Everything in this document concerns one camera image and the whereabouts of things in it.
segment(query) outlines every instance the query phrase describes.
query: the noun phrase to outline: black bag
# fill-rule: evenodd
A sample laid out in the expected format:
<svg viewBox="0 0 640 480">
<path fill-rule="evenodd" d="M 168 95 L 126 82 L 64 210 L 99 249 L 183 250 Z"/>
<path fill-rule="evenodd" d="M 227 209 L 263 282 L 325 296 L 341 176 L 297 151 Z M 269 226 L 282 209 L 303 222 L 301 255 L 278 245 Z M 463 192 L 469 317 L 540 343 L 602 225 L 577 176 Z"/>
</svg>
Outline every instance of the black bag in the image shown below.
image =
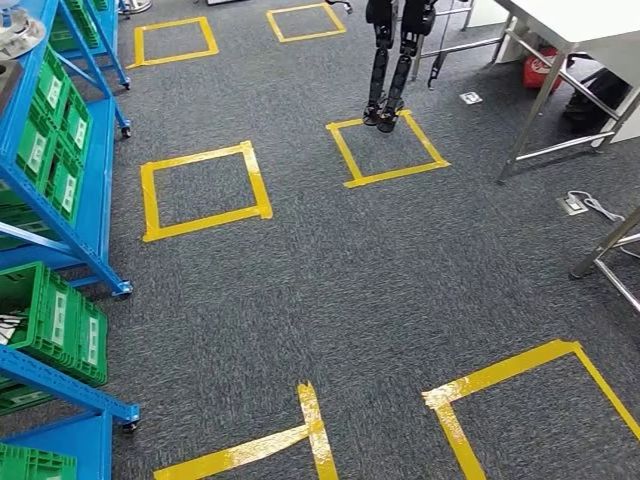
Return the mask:
<svg viewBox="0 0 640 480">
<path fill-rule="evenodd" d="M 603 103 L 615 110 L 625 99 L 631 86 L 606 68 L 598 70 L 581 82 Z M 600 131 L 609 116 L 600 107 L 576 90 L 563 116 L 571 124 L 574 133 Z"/>
</svg>

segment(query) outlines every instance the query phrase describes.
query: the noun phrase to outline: white label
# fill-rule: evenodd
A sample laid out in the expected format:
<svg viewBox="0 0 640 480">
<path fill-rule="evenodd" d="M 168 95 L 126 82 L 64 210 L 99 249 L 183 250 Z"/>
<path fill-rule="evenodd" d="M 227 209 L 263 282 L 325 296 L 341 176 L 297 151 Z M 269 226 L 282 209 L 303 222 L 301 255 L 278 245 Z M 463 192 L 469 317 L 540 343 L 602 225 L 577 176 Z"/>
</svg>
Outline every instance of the white label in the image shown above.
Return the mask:
<svg viewBox="0 0 640 480">
<path fill-rule="evenodd" d="M 31 154 L 29 155 L 26 166 L 34 173 L 39 172 L 40 165 L 42 164 L 42 154 L 45 152 L 45 147 L 46 146 L 47 139 L 35 132 L 35 138 L 33 140 L 33 146 L 31 148 Z"/>
<path fill-rule="evenodd" d="M 56 77 L 51 79 L 51 85 L 49 86 L 49 93 L 47 94 L 47 101 L 51 108 L 56 108 L 60 98 L 60 91 L 62 88 L 62 82 Z"/>
<path fill-rule="evenodd" d="M 78 121 L 78 130 L 75 130 L 75 145 L 78 148 L 82 148 L 85 145 L 85 136 L 87 134 L 87 122 L 82 118 Z"/>
<path fill-rule="evenodd" d="M 54 308 L 54 331 L 51 341 L 63 346 L 64 343 L 64 314 L 66 311 L 66 295 L 56 292 L 56 305 Z"/>
<path fill-rule="evenodd" d="M 64 189 L 64 197 L 62 199 L 62 208 L 71 213 L 73 208 L 73 194 L 75 193 L 75 177 L 66 176 L 66 187 Z"/>
<path fill-rule="evenodd" d="M 480 103 L 482 101 L 482 99 L 480 98 L 480 95 L 478 95 L 475 92 L 463 93 L 460 97 L 467 105 L 473 105 L 475 103 Z"/>
<path fill-rule="evenodd" d="M 97 318 L 89 318 L 89 335 L 87 339 L 89 351 L 87 353 L 87 361 L 91 365 L 98 364 L 98 333 L 100 331 Z"/>
<path fill-rule="evenodd" d="M 26 395 L 20 395 L 19 397 L 14 397 L 11 399 L 12 402 L 16 405 L 22 405 L 23 403 L 26 402 L 32 402 L 34 400 L 38 400 L 42 397 L 46 396 L 47 394 L 45 392 L 32 392 L 27 393 Z"/>
</svg>

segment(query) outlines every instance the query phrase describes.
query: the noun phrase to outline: green storage bin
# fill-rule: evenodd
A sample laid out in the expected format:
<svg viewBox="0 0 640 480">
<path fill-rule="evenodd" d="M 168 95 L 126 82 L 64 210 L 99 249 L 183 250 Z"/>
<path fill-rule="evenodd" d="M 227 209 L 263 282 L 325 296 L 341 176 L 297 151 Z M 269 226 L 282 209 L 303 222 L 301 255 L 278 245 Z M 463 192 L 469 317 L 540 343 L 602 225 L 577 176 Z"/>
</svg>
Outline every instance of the green storage bin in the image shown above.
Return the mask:
<svg viewBox="0 0 640 480">
<path fill-rule="evenodd" d="M 106 0 L 92 0 L 96 10 L 108 10 L 109 4 Z"/>
<path fill-rule="evenodd" d="M 29 321 L 9 347 L 83 382 L 106 383 L 106 315 L 60 275 L 42 262 L 0 272 L 0 313 L 16 311 Z"/>
<path fill-rule="evenodd" d="M 66 97 L 64 100 L 58 100 L 61 114 L 64 113 L 66 106 Z M 20 137 L 16 163 L 40 193 L 44 193 L 47 186 L 57 137 L 54 120 L 44 113 L 38 102 L 34 101 Z"/>
<path fill-rule="evenodd" d="M 0 443 L 2 480 L 77 480 L 74 457 Z"/>
<path fill-rule="evenodd" d="M 85 8 L 85 2 L 83 0 L 64 0 L 64 3 L 72 11 Z"/>
<path fill-rule="evenodd" d="M 98 31 L 96 28 L 96 25 L 93 20 L 91 20 L 91 17 L 84 9 L 84 7 L 72 9 L 71 10 L 71 14 L 82 34 L 82 37 L 84 37 L 85 42 L 87 43 L 87 46 L 89 48 L 96 48 L 100 45 L 100 36 L 98 36 Z M 49 41 L 53 48 L 58 52 L 64 51 L 60 50 L 60 48 L 65 48 L 66 50 L 69 48 L 78 48 L 78 46 L 75 45 L 75 41 L 71 35 L 71 32 L 66 28 L 66 24 L 64 23 L 64 20 L 63 20 L 60 14 L 56 15 L 54 20 L 54 25 L 51 28 L 51 34 L 49 37 Z"/>
<path fill-rule="evenodd" d="M 42 262 L 0 272 L 0 313 L 24 312 L 8 342 L 44 363 L 66 371 L 75 361 L 77 316 L 82 297 Z"/>
<path fill-rule="evenodd" d="M 35 390 L 26 385 L 14 384 L 0 391 L 0 415 L 8 415 L 25 408 L 48 402 L 51 395 Z"/>
<path fill-rule="evenodd" d="M 106 315 L 82 298 L 78 317 L 77 378 L 99 387 L 106 383 Z"/>
<path fill-rule="evenodd" d="M 71 85 L 62 120 L 60 138 L 74 154 L 80 168 L 84 168 L 89 148 L 93 117 L 85 100 Z"/>
<path fill-rule="evenodd" d="M 51 240 L 60 240 L 60 237 L 54 230 L 47 226 L 28 205 L 0 207 L 0 222 L 8 223 L 31 233 L 36 233 Z M 16 248 L 24 243 L 26 242 L 10 235 L 0 234 L 0 251 Z"/>
<path fill-rule="evenodd" d="M 33 101 L 51 119 L 56 128 L 60 126 L 66 95 L 71 80 L 48 45 L 45 50 L 42 66 L 35 87 Z"/>
<path fill-rule="evenodd" d="M 85 174 L 78 161 L 65 142 L 59 140 L 46 190 L 51 205 L 71 225 L 75 223 Z"/>
<path fill-rule="evenodd" d="M 7 185 L 7 182 L 0 179 L 0 209 L 23 204 L 24 201 L 14 193 L 11 187 Z"/>
<path fill-rule="evenodd" d="M 78 48 L 75 45 L 75 40 L 66 27 L 60 30 L 55 30 L 55 28 L 54 26 L 54 30 L 51 30 L 51 34 L 49 35 L 49 45 L 51 48 L 59 53 Z"/>
</svg>

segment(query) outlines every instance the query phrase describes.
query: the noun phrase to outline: humanoid robot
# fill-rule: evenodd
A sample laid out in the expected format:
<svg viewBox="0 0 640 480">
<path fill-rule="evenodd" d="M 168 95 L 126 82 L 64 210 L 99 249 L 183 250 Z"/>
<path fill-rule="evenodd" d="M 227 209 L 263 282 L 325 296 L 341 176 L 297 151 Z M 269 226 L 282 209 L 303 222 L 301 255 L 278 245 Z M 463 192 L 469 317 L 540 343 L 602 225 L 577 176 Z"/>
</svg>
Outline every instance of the humanoid robot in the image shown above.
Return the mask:
<svg viewBox="0 0 640 480">
<path fill-rule="evenodd" d="M 351 13 L 348 2 L 325 0 L 329 4 L 345 3 L 346 11 Z M 385 133 L 392 132 L 398 121 L 398 112 L 403 106 L 402 92 L 407 83 L 409 70 L 417 51 L 418 37 L 429 35 L 435 22 L 435 2 L 438 0 L 405 0 L 400 27 L 400 58 L 391 80 L 389 95 L 383 90 L 389 50 L 393 47 L 395 26 L 398 24 L 398 0 L 368 0 L 367 23 L 374 26 L 376 32 L 376 50 L 369 101 L 362 120 L 365 125 L 377 126 Z"/>
</svg>

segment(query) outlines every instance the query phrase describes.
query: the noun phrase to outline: blue metal shelf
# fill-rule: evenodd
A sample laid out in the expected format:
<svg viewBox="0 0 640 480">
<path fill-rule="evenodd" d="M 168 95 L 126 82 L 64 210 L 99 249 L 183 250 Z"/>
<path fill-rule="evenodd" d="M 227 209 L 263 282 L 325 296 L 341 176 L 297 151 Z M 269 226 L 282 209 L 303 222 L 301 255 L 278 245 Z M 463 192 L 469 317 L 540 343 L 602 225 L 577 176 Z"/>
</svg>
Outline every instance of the blue metal shelf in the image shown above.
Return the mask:
<svg viewBox="0 0 640 480">
<path fill-rule="evenodd" d="M 111 211 L 111 174 L 113 163 L 113 123 L 115 102 L 112 98 L 98 100 L 87 105 L 94 117 L 91 129 L 91 149 L 85 165 L 85 181 L 80 196 L 80 207 L 76 219 L 75 232 L 90 247 L 106 258 L 109 252 L 109 226 Z M 101 192 L 101 201 L 97 198 Z M 96 205 L 101 205 L 102 215 L 96 215 Z M 0 251 L 0 270 L 20 263 L 42 260 L 54 268 L 68 268 L 81 265 L 78 258 L 38 245 L 24 245 L 12 250 Z"/>
<path fill-rule="evenodd" d="M 75 457 L 78 480 L 105 479 L 111 468 L 112 422 L 108 414 L 83 413 L 2 441 Z"/>
<path fill-rule="evenodd" d="M 137 405 L 121 402 L 3 345 L 0 374 L 88 410 L 2 440 L 75 457 L 78 480 L 109 480 L 113 422 L 137 424 L 140 419 Z"/>
<path fill-rule="evenodd" d="M 109 1 L 109 10 L 96 13 L 91 2 L 85 8 L 98 30 L 99 37 L 112 65 L 115 66 L 123 84 L 128 79 L 117 58 L 113 55 L 109 41 L 116 44 L 117 12 L 115 2 Z M 20 61 L 23 68 L 23 77 L 13 97 L 0 116 L 0 178 L 32 208 L 41 219 L 56 231 L 61 239 L 55 242 L 38 235 L 0 224 L 0 232 L 29 242 L 28 245 L 0 252 L 0 268 L 8 268 L 35 260 L 42 260 L 54 269 L 86 264 L 94 275 L 78 279 L 75 286 L 102 281 L 114 294 L 130 293 L 128 282 L 120 279 L 109 265 L 109 228 L 111 210 L 111 185 L 113 163 L 114 122 L 118 120 L 123 131 L 130 129 L 130 122 L 118 106 L 113 92 L 109 87 L 94 56 L 85 42 L 75 25 L 69 8 L 59 0 L 23 0 L 21 6 L 32 16 L 41 20 L 50 31 L 56 12 L 66 23 L 78 51 L 88 65 L 87 72 L 78 69 L 66 60 L 65 64 L 75 73 L 100 90 L 103 98 L 88 105 L 93 115 L 94 127 L 90 139 L 88 159 L 85 167 L 82 191 L 75 227 L 71 227 L 55 211 L 42 194 L 37 192 L 26 176 L 15 164 L 20 139 L 26 122 L 26 116 L 35 90 L 35 84 L 42 63 L 47 42 L 45 38 L 37 47 L 23 55 Z M 104 20 L 105 32 L 100 19 Z"/>
<path fill-rule="evenodd" d="M 13 98 L 7 105 L 5 113 L 0 117 L 0 157 L 15 158 L 18 141 L 26 123 L 29 108 L 21 101 L 31 98 L 35 91 L 35 83 L 40 73 L 40 66 L 45 55 L 45 47 L 49 36 L 49 27 L 53 23 L 58 2 L 57 0 L 24 0 L 20 4 L 29 14 L 38 18 L 47 26 L 47 36 L 33 50 L 20 57 L 20 63 L 23 69 L 22 79 L 14 91 Z"/>
</svg>

